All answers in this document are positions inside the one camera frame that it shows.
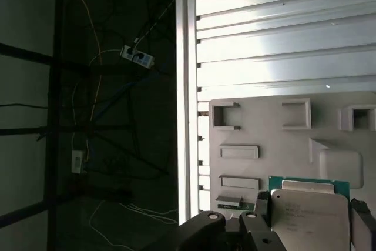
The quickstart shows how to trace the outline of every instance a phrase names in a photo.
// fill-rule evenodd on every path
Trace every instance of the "white cable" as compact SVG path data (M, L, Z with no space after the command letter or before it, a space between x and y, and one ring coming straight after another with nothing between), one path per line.
M100 54L103 54L103 53L107 53L107 52L120 52L122 49L107 49L107 50L102 50L101 52L100 52ZM91 64L93 64L93 62L94 62L94 60L96 59L96 58L98 58L98 56L99 56L99 53L97 54L97 55L95 55L95 57L90 61L90 63L89 63L89 66L91 66Z
M133 50L137 50L138 44L153 30L153 28L158 24L159 20L163 17L163 15L170 9L172 3L174 3L175 0L172 0L170 4L167 6L167 8L162 12L162 14L159 15L158 19L154 22L154 24L150 27L150 29L144 34L140 39L136 38L135 39L135 47Z
M162 222L162 223L165 223L165 224L167 224L167 225L174 225L174 224L177 224L177 221L175 221L175 220L173 220L173 219L169 219L168 217L161 217L161 216L156 216L156 215L149 215L149 214L147 214L147 213L145 213L145 212L142 212L142 211L140 211L140 210L136 210L136 209L132 209L131 207L128 207L128 206L125 206L124 204L121 204L121 203L119 203L121 206L123 206L125 209L127 209L127 210L130 210L130 211L132 211L132 212L135 212L135 213L138 213L138 214L141 214L141 215L144 215L144 216L147 216L147 217L150 217L150 218L152 218L152 219L154 219L154 220L158 220L158 221L160 221L160 222Z
M103 238L108 242L108 244L110 244L111 246L113 246L113 247L124 247L124 248L126 248L126 249L128 249L128 250L130 250L130 251L134 251L132 248L130 248L130 247L128 247L128 246L121 245L121 244L113 244L110 240L108 240L108 238L107 238L105 235L103 235L99 230L97 230L95 227L93 227L93 225L92 225L92 219L93 219L95 213L98 211L99 207L101 207L101 205L102 205L104 202L105 202L104 200L101 201L100 204L98 205L98 207L95 209L94 213L91 215L91 217L90 217L90 219L89 219L89 226L90 226L94 231L96 231L96 233L98 233L99 235L101 235L101 237L103 237Z
M108 49L108 50L102 50L100 52L100 54L103 54L103 53L106 53L106 52L120 52L122 51L122 49ZM91 64L93 64L94 60L96 58L98 58L99 54L97 54L90 62L89 62L89 66L91 66ZM77 90L77 86L79 84L79 81L76 83L75 85L75 88L73 89L73 92L72 92L72 109L73 109L73 121L74 121L74 124L76 125L77 124L77 121L76 121L76 112L75 112L75 94L76 94L76 90ZM72 134L72 140L71 140L71 144L72 144L72 151L74 150L73 149L73 143L75 141L75 136L76 136L76 133L74 132Z
M73 122L74 122L75 125L77 124L77 120L76 120L76 112L75 112L75 93L76 93L76 89L77 89L78 84L79 84L79 81L76 83L75 88L73 89L73 92L72 92ZM74 132L74 133L72 134L72 140L71 140L72 151L74 150L74 149L73 149L73 143L74 143L74 141L75 141L75 136L76 136L76 133Z
M172 212L177 212L177 209L175 209L175 210L167 211L167 212L164 212L164 213L160 213L160 212L156 212L156 211L153 211L153 210L147 210L145 208L138 207L138 206L136 206L135 204L132 204L132 203L130 205L133 206L134 208L139 209L139 210L154 213L154 214L157 214L157 215L166 215L166 214L169 214L169 213L172 213Z
M166 223L166 224L169 224L171 225L172 223L177 223L177 221L169 218L169 217L162 217L162 216L157 216L157 215L153 215L153 214L150 214L150 213L147 213L145 212L144 210L141 210L139 208L134 208L134 207L131 207L131 206L127 206L128 209L131 209L132 211L134 212L140 212L146 216L149 216L149 217L152 217L153 219L164 219L164 220L168 220L168 221L171 221L170 223L166 223L165 221L162 220L163 223Z

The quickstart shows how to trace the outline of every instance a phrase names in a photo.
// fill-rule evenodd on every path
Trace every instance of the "square slot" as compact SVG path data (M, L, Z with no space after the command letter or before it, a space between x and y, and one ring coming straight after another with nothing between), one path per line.
M239 120L239 113L234 111L239 104L235 102L227 102L220 105L213 105L212 107L212 121L213 126L219 130L237 130L240 126L232 125Z
M370 129L371 110L370 109L354 109L354 130Z
M285 130L311 129L311 100L290 99L282 102Z

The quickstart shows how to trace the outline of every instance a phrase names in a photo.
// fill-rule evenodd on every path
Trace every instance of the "metal bar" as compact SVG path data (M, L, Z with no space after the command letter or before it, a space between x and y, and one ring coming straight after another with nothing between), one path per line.
M130 94L130 90L127 90L126 96L127 96L128 118L130 122L130 130L132 132L133 147L135 149L136 156L140 158L141 157L140 145L139 145L139 139L137 136L135 113L133 111L132 96Z
M73 63L69 61L64 61L64 63L62 63L60 60L54 57L5 45L2 43L0 43L0 54L48 66L61 65L61 68L77 72L81 75L88 75L90 73L90 68L86 65Z
M190 218L187 0L176 0L177 173L179 224Z
M57 130L61 133L74 132L100 132L104 130L130 130L130 125L76 125L76 126L59 126ZM0 129L0 136L5 135L32 135L32 134L50 134L53 127L41 126L38 128L19 128L19 129Z
M57 211L55 201L58 189L58 156L59 156L59 121L60 121L60 91L61 91L61 44L62 44L62 15L63 0L55 0L55 30L53 35L53 61L47 61L43 56L18 51L26 60L44 62L51 65L49 70L48 112L47 125L52 129L46 140L45 160L45 189L44 201L51 203L48 206L47 218L47 251L56 250Z
M20 222L28 217L35 216L49 209L51 206L63 204L65 202L73 200L79 194L67 193L57 197L55 202L41 201L37 204L27 206L25 208L13 211L11 213L0 216L0 229L3 227Z
M96 137L98 137L99 139L101 139L101 140L107 142L108 144L112 145L113 147L119 149L120 151L123 151L124 153L129 154L131 157L137 159L138 161L143 162L143 163L149 165L151 168L156 169L159 172L168 174L168 171L166 171L165 169L162 169L162 168L158 167L157 165L154 165L152 162L149 162L148 160L145 160L142 157L137 157L133 152L131 152L128 149L124 148L122 145L118 144L117 142L112 141L112 140L110 140L110 139L108 139L108 138L106 138L103 135L100 135L98 133L94 133L94 135Z
M199 214L196 0L187 0L190 217Z

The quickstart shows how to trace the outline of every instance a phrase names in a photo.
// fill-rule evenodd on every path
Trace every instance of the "black metal frame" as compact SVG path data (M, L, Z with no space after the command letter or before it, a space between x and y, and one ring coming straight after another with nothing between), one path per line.
M118 75L119 71L126 71L124 68L113 66L98 66L88 67L86 65L63 61L61 54L61 33L62 33L62 15L63 15L63 0L55 0L55 34L53 45L53 57L39 54L32 51L8 46L0 43L0 54L10 56L13 58L23 59L29 62L40 63L48 65L49 71L49 89L48 89L48 113L47 126L38 128L19 128L19 129L0 129L0 136L6 135L28 135L28 134L46 134L46 159L45 159L45 187L43 201L27 206L25 208L13 211L11 213L0 216L0 228L9 226L13 223L24 220L28 217L35 216L41 212L48 212L48 235L47 235L47 250L56 250L56 209L57 205L65 203L81 195L83 192L80 189L68 192L64 195L58 195L58 155L59 155L59 134L60 133L74 133L86 132L89 135L96 136L104 140L108 144L118 148L119 150L129 154L135 159L147 164L153 169L166 173L166 171L152 162L143 159L140 156L137 142L137 133L134 124L129 125L96 125L96 121L88 122L85 125L77 126L61 126L60 120L60 92L61 92L61 74L62 70L74 71L82 77L90 77L91 75ZM124 94L129 99L129 91ZM122 96L119 95L116 99L111 101L108 108L103 111L102 116L110 107ZM130 121L134 123L133 111L130 111ZM104 130L129 130L132 134L135 152L124 148L97 132Z

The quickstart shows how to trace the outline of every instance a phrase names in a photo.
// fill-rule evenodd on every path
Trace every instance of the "electrical socket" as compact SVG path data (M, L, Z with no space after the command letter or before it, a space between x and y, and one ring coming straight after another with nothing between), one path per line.
M72 151L72 173L78 173L78 174L82 173L84 155L85 155L85 151L81 151L81 150Z
M128 59L130 61L132 61L133 63L136 63L140 66L143 66L144 68L147 68L147 69L150 69L153 65L154 65L154 57L152 57L151 55L149 54L146 54L146 53L143 53L141 51L138 51L138 50L133 50L131 54L128 53L128 49L130 47L127 46L127 45L124 45L120 55L121 57L125 58L125 59ZM142 58L140 58L139 56L135 56L137 54L142 54Z

